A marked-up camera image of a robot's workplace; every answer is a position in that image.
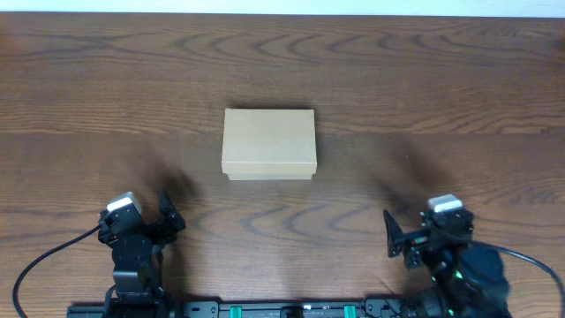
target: beige box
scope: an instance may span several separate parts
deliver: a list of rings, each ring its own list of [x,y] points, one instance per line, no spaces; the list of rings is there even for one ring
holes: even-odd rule
[[[222,171],[230,180],[309,180],[317,165],[313,110],[226,110]]]

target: wood grain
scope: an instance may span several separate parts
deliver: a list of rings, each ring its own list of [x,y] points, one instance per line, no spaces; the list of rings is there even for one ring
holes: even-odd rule
[[[565,275],[563,19],[0,14],[0,317],[52,246],[133,190],[171,191],[187,230],[165,256],[178,295],[362,298],[414,292],[385,254],[384,208],[418,226],[452,192],[478,239]],[[312,182],[234,182],[223,112],[315,110]],[[515,317],[555,317],[550,278],[505,259]],[[31,317],[112,285],[92,237],[34,269]]]

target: black cable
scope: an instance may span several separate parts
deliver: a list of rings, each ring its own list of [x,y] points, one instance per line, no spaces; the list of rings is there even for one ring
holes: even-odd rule
[[[565,318],[565,287],[563,286],[563,282],[562,282],[561,278],[559,277],[559,275],[557,275],[557,273],[553,269],[551,269],[549,266],[547,266],[546,264],[544,264],[541,261],[536,260],[535,258],[533,258],[531,256],[513,251],[511,249],[507,249],[506,247],[494,246],[492,244],[483,243],[483,242],[479,242],[479,241],[476,241],[476,240],[468,240],[468,239],[458,238],[457,236],[452,235],[450,233],[447,233],[446,231],[440,229],[435,224],[433,224],[432,226],[441,235],[443,235],[447,238],[453,239],[454,241],[458,241],[458,242],[461,242],[461,243],[469,243],[469,244],[472,244],[474,246],[482,246],[484,248],[492,249],[492,250],[500,252],[500,253],[505,253],[507,255],[511,255],[511,256],[516,257],[516,258],[519,258],[520,260],[530,262],[530,263],[536,265],[537,267],[543,269],[547,274],[549,274],[551,276],[551,278],[557,284],[557,289],[559,290],[559,295],[561,297],[561,315],[560,315],[560,317]]]
[[[89,236],[90,234],[100,230],[101,226],[98,225],[95,228],[93,228],[92,230],[82,234],[81,236],[70,240],[60,246],[57,246],[51,250],[49,250],[48,252],[46,252],[45,254],[43,254],[42,256],[38,257],[35,261],[32,261],[31,264],[27,265],[26,269],[24,269],[21,274],[19,274],[18,279],[16,280],[16,283],[14,284],[14,289],[12,290],[11,293],[11,298],[14,302],[14,307],[16,308],[16,311],[18,312],[19,316],[21,318],[27,318],[26,313],[24,313],[24,309],[21,307],[21,305],[19,304],[19,299],[18,299],[18,291],[19,291],[19,286],[21,285],[21,282],[24,280],[24,277],[27,275],[27,273],[29,273],[29,271],[35,267],[35,265],[37,265],[40,261],[43,261],[46,257],[48,257],[49,255],[56,253],[62,249],[64,249],[67,246],[73,245],[75,243],[77,243],[78,241],[84,239],[85,237]]]

